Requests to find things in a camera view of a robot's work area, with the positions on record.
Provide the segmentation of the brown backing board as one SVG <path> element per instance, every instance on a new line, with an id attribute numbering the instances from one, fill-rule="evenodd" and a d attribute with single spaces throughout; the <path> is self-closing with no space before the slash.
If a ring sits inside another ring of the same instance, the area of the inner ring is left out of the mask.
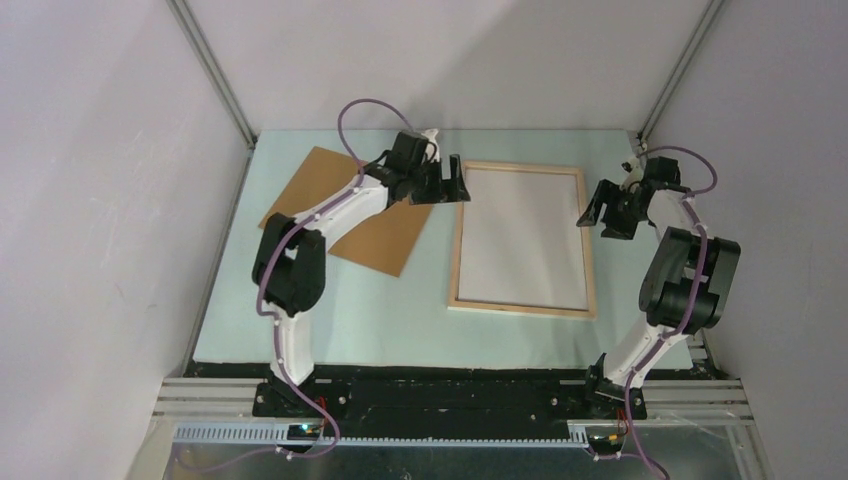
<path id="1" fill-rule="evenodd" d="M 259 226 L 263 228 L 274 213 L 292 217 L 317 205 L 341 190 L 356 173 L 350 156 L 321 147 L 312 148 Z M 406 200 L 398 202 L 359 224 L 339 239 L 329 253 L 398 277 L 432 209 L 431 205 L 411 205 Z"/>

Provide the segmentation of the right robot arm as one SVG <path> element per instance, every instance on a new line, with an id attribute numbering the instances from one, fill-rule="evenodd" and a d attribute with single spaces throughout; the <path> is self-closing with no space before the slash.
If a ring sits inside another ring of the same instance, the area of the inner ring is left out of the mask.
<path id="1" fill-rule="evenodd" d="M 581 402 L 596 418 L 631 404 L 662 356 L 718 323 L 741 256 L 737 242 L 709 234 L 676 160 L 632 158 L 622 168 L 626 178 L 600 181 L 576 224 L 602 224 L 602 237 L 616 240 L 633 239 L 647 224 L 658 246 L 640 286 L 638 319 L 586 372 Z"/>

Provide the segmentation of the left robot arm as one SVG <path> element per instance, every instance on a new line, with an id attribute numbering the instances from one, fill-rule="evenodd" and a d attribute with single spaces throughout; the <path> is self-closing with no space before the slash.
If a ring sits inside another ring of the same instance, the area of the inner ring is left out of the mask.
<path id="1" fill-rule="evenodd" d="M 270 318 L 270 370 L 285 382 L 277 402 L 292 416 L 316 403 L 309 312 L 324 294 L 327 255 L 365 221 L 406 201 L 411 205 L 468 202 L 458 154 L 443 155 L 433 131 L 402 130 L 376 159 L 356 161 L 353 177 L 317 205 L 294 216 L 271 215 L 252 267 L 256 312 Z"/>

